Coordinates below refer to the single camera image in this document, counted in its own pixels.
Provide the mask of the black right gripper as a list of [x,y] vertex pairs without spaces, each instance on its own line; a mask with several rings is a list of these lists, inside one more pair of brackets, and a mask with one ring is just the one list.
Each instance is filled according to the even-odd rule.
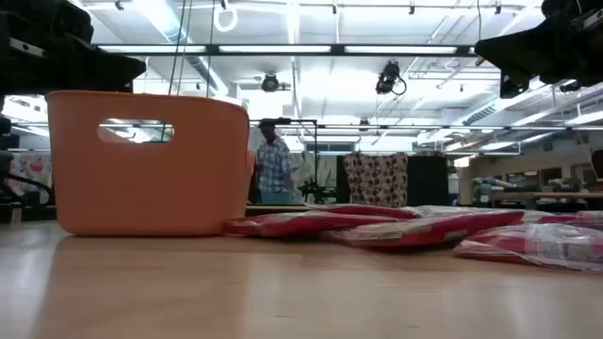
[[536,70],[534,27],[479,40],[474,46],[479,57],[501,69],[500,98],[514,98],[530,88],[531,76],[522,72],[546,84],[573,80],[590,87],[602,81],[602,0],[545,0],[541,11],[545,20],[536,27]]

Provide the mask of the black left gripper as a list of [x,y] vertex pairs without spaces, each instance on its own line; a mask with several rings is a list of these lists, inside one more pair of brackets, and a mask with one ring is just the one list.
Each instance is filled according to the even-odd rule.
[[99,47],[94,50],[92,34],[89,14],[69,1],[1,0],[1,92],[132,93],[146,63]]

